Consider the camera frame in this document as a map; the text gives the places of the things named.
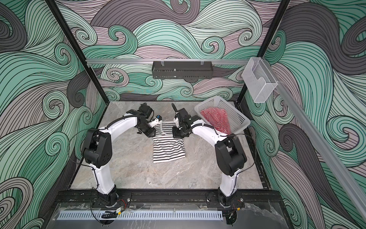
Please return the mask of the black white striped tank top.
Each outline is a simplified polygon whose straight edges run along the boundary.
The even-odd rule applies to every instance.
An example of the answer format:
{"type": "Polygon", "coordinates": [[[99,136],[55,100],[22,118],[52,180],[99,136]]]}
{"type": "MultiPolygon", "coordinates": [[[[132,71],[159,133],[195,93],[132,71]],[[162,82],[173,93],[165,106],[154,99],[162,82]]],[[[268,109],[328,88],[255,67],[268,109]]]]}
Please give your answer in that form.
{"type": "Polygon", "coordinates": [[[171,162],[186,157],[184,141],[173,137],[175,122],[160,122],[153,137],[153,163],[171,162]]]}

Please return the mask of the red white striped tank top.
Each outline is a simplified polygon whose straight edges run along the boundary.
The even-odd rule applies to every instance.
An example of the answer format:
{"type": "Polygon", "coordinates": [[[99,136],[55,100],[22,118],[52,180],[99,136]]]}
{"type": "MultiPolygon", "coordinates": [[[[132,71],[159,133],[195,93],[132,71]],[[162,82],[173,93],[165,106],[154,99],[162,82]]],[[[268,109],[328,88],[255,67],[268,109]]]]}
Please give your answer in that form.
{"type": "Polygon", "coordinates": [[[218,107],[209,107],[202,110],[200,114],[217,131],[227,135],[232,133],[226,110],[218,107]]]}

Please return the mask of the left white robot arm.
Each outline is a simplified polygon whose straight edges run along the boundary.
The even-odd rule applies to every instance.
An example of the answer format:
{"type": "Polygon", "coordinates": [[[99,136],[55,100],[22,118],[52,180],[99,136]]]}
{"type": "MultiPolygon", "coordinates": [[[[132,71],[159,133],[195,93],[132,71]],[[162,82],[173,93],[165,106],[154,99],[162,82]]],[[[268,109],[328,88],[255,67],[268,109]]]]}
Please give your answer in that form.
{"type": "Polygon", "coordinates": [[[138,134],[147,137],[156,135],[155,127],[162,122],[160,115],[143,103],[138,110],[131,109],[125,115],[115,119],[99,129],[89,129],[82,147],[85,162],[91,168],[96,181],[98,197],[108,207],[117,203],[118,194],[110,171],[112,143],[121,134],[131,128],[137,128],[138,134]]]}

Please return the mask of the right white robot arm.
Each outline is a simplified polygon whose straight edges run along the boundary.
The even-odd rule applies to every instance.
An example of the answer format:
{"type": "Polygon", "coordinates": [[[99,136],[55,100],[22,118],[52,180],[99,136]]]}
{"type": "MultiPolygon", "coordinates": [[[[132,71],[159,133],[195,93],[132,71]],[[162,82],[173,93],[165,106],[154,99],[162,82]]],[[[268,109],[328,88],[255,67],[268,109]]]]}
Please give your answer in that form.
{"type": "Polygon", "coordinates": [[[195,134],[214,147],[216,162],[222,172],[221,184],[218,189],[218,200],[223,206],[228,206],[237,191],[237,177],[242,172],[247,157],[239,138],[236,135],[220,134],[199,116],[191,116],[182,108],[175,112],[172,127],[173,138],[182,139],[195,134]]]}

